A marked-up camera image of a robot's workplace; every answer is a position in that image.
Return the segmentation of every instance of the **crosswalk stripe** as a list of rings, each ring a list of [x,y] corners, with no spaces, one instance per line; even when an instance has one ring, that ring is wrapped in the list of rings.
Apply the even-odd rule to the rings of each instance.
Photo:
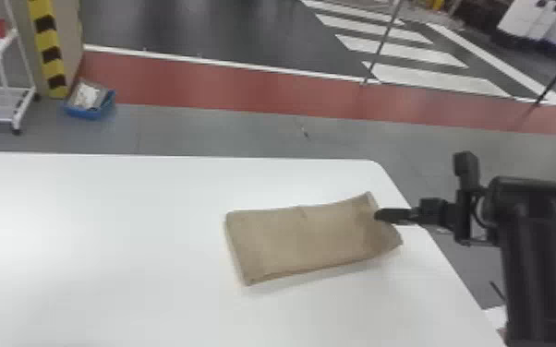
[[[366,67],[370,66],[370,62],[362,63]],[[510,96],[504,90],[484,78],[471,78],[385,64],[376,64],[372,72],[381,82],[432,88],[436,90],[463,91],[502,97]]]
[[[477,45],[470,42],[469,40],[466,40],[465,38],[455,33],[454,31],[444,28],[439,24],[427,24],[427,25],[433,30],[436,30],[439,34],[445,36],[447,39],[467,49],[471,54],[483,59],[488,64],[497,68],[504,75],[516,80],[518,83],[521,83],[527,89],[532,90],[535,94],[539,95],[541,92],[543,92],[543,90],[545,90],[545,86],[535,81],[532,77],[524,74],[523,72],[519,71],[513,66],[505,63],[500,58],[478,47]],[[547,99],[556,104],[556,91],[551,90],[547,95]]]
[[[328,27],[362,31],[362,32],[367,32],[367,33],[377,34],[377,35],[383,35],[383,33],[386,31],[386,27],[384,26],[362,23],[355,20],[319,15],[319,14],[317,15],[317,18]],[[393,28],[392,30],[390,30],[389,36],[395,39],[433,44],[433,42],[431,42],[429,39],[424,37],[422,34],[419,34],[411,30]]]
[[[356,16],[356,17],[361,17],[361,18],[381,20],[381,21],[385,21],[385,22],[389,22],[390,19],[391,19],[391,16],[384,15],[382,13],[369,12],[369,11],[365,11],[365,10],[362,10],[362,9],[348,7],[348,6],[322,3],[321,1],[302,0],[302,3],[304,3],[304,5],[306,5],[308,7],[322,9],[322,10],[326,10],[326,11],[330,11],[330,12],[341,13],[341,14],[344,14],[344,15],[351,15],[351,16]],[[404,22],[401,19],[397,19],[394,23],[397,24],[397,25],[404,25]]]
[[[360,39],[345,35],[336,35],[336,37],[351,51],[375,53],[380,46],[379,42],[375,42],[373,40]],[[381,48],[381,55],[396,56],[404,59],[467,68],[467,65],[461,60],[455,58],[451,54],[447,54],[446,52],[409,47],[389,42],[386,42],[383,45],[383,48]]]

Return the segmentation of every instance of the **folded towel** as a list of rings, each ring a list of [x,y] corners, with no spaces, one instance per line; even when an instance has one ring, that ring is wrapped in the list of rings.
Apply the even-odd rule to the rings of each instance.
[[[252,285],[396,248],[401,235],[391,224],[373,219],[377,209],[366,193],[326,205],[237,210],[226,215],[226,232],[244,283]]]

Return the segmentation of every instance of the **red floor stripe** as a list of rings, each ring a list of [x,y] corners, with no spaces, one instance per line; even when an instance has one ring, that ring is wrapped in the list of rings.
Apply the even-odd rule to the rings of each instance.
[[[87,52],[80,76],[121,103],[556,134],[556,106],[392,85]]]

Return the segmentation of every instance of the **white floor line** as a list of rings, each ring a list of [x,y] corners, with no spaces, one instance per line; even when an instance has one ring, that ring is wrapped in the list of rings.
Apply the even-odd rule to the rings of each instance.
[[[336,37],[351,51],[375,53],[380,46],[379,42],[373,40],[360,39],[345,35],[336,35]],[[381,48],[381,55],[396,56],[415,61],[467,68],[467,65],[461,60],[446,52],[409,47],[389,42],[386,42],[383,45],[383,48]]]
[[[370,62],[362,63],[366,67],[370,65]],[[500,89],[500,87],[484,78],[471,78],[385,64],[376,64],[375,67],[373,67],[373,75],[381,82],[431,88],[435,90],[463,91],[473,94],[510,97],[510,95]]]
[[[445,36],[449,40],[457,43],[458,45],[466,48],[472,54],[480,57],[481,59],[485,60],[492,66],[499,69],[504,75],[516,80],[524,87],[532,90],[536,94],[540,94],[545,90],[545,86],[535,81],[533,78],[529,77],[528,75],[524,74],[523,72],[517,70],[516,68],[508,65],[507,63],[503,62],[498,57],[490,54],[489,52],[485,51],[484,49],[476,46],[474,43],[464,39],[460,35],[456,34],[452,30],[449,30],[439,24],[427,24],[433,30],[436,30],[439,34]],[[547,95],[547,99],[556,104],[556,92],[550,91]]]
[[[162,60],[170,60],[176,62],[204,64],[204,65],[211,65],[211,66],[234,67],[234,68],[242,68],[246,70],[256,70],[256,71],[265,71],[265,72],[275,72],[275,73],[287,74],[287,75],[305,76],[310,78],[338,79],[338,80],[346,80],[352,82],[360,82],[363,79],[363,77],[358,77],[358,76],[336,75],[336,74],[327,74],[323,72],[297,70],[293,68],[235,63],[235,62],[227,62],[224,60],[198,58],[194,56],[185,56],[185,55],[177,55],[177,54],[162,54],[162,53],[154,53],[154,52],[146,52],[146,51],[135,51],[126,48],[107,47],[107,46],[100,46],[95,44],[85,44],[84,49],[89,52],[101,52],[101,53],[109,53],[109,54],[139,56],[143,58],[162,59]]]
[[[356,16],[356,17],[361,17],[361,18],[381,20],[381,21],[385,21],[385,22],[389,22],[390,19],[392,19],[392,16],[384,15],[382,13],[365,11],[363,9],[357,9],[357,8],[353,8],[353,7],[349,7],[349,6],[323,3],[321,1],[302,0],[302,3],[304,3],[304,5],[306,5],[308,7],[311,7],[311,8],[323,9],[323,10],[326,10],[326,11],[341,13],[341,14],[344,14],[344,15],[351,15],[351,16]],[[394,23],[397,24],[397,25],[404,25],[405,24],[401,19],[397,19]]]
[[[317,18],[328,27],[361,31],[369,34],[375,34],[375,35],[383,35],[383,33],[386,31],[386,27],[382,25],[375,25],[375,24],[364,23],[355,20],[325,16],[325,15],[317,15]],[[433,42],[431,42],[429,39],[424,37],[422,34],[412,30],[393,28],[392,30],[390,30],[389,36],[395,39],[403,39],[403,40],[409,40],[414,42],[433,44]]]

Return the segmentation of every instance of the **white table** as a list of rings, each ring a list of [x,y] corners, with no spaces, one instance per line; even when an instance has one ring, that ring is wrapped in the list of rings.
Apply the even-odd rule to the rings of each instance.
[[[0,153],[0,347],[502,346],[428,233],[245,287],[224,214],[370,190],[374,162]]]

